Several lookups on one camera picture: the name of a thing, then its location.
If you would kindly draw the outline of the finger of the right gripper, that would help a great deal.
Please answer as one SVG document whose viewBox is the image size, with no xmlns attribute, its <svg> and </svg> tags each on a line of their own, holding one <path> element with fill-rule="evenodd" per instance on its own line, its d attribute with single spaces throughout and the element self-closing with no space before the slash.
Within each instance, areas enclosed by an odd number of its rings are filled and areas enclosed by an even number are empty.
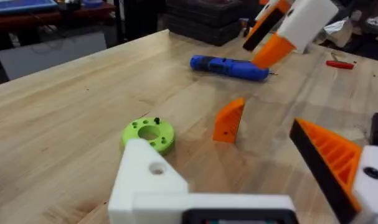
<svg viewBox="0 0 378 224">
<path fill-rule="evenodd" d="M 338 7 L 331 0 L 295 1 L 252 63 L 270 68 L 293 50 L 304 50 L 337 13 Z"/>
<path fill-rule="evenodd" d="M 243 48 L 252 52 L 293 5 L 293 0 L 269 0 L 254 19 Z"/>
</svg>

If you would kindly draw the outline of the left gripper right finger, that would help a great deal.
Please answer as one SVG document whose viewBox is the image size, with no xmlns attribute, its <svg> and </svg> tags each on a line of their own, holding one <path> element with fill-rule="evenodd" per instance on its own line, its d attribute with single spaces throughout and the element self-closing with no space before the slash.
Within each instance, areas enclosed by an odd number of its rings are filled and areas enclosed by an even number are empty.
<svg viewBox="0 0 378 224">
<path fill-rule="evenodd" d="M 364 147 L 296 118 L 290 139 L 339 223 L 378 223 L 378 118 Z"/>
</svg>

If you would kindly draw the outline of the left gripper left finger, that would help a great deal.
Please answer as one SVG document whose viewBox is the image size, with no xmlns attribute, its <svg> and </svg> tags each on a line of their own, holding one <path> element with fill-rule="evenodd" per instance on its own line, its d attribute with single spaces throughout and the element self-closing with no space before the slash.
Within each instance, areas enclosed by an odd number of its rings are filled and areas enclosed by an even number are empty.
<svg viewBox="0 0 378 224">
<path fill-rule="evenodd" d="M 108 202 L 110 223 L 181 223 L 173 200 L 188 193 L 188 183 L 146 140 L 129 140 Z"/>
</svg>

